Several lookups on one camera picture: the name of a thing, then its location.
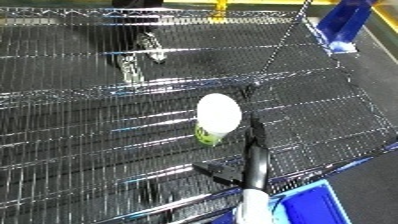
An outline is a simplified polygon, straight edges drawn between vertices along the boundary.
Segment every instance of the cup lid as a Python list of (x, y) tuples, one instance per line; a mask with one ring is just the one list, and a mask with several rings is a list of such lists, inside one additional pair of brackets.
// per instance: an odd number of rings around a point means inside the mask
[(242, 120), (242, 112), (236, 101), (220, 93), (204, 96), (197, 110), (199, 125), (212, 134), (227, 134), (235, 130)]

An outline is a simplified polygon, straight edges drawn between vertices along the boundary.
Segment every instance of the wire shelf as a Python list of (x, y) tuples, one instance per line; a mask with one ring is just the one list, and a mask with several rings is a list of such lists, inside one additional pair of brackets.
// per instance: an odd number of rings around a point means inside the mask
[[(270, 133), (272, 193), (289, 177), (395, 138), (305, 17), (228, 11), (214, 22), (213, 13), (0, 8), (2, 223), (211, 219), (236, 205), (239, 189), (191, 163), (241, 167), (252, 112)], [(131, 22), (149, 17), (157, 20)], [(165, 64), (131, 48), (131, 33), (148, 25), (158, 26)], [(146, 79), (140, 85), (126, 84), (115, 63), (131, 53)], [(209, 148), (193, 128), (197, 102), (214, 92), (234, 98), (244, 119)]]

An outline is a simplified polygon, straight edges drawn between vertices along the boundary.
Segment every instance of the person's foot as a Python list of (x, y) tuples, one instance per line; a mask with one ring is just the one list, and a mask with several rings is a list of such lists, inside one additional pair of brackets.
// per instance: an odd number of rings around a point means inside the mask
[(118, 55), (117, 63), (123, 73), (123, 79), (127, 84), (137, 84), (144, 81), (144, 76), (138, 67), (137, 56), (135, 54)]
[(137, 45), (144, 50), (152, 50), (148, 52), (148, 56), (156, 63), (164, 63), (166, 61), (166, 54), (162, 52), (162, 45), (157, 40), (152, 32), (139, 33), (137, 35)]

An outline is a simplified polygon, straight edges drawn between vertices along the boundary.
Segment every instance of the blue bin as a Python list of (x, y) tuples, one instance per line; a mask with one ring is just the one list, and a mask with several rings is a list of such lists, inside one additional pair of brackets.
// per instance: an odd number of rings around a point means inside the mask
[[(351, 224), (326, 180), (275, 195), (268, 207), (275, 224)], [(232, 224), (232, 214), (225, 214), (213, 224)]]

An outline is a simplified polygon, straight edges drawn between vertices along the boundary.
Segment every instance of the white cup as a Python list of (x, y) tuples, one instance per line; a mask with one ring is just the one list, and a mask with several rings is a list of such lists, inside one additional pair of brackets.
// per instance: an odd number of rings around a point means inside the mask
[(232, 98), (212, 93), (204, 96), (197, 106), (195, 136), (203, 144), (216, 145), (242, 120), (242, 111)]

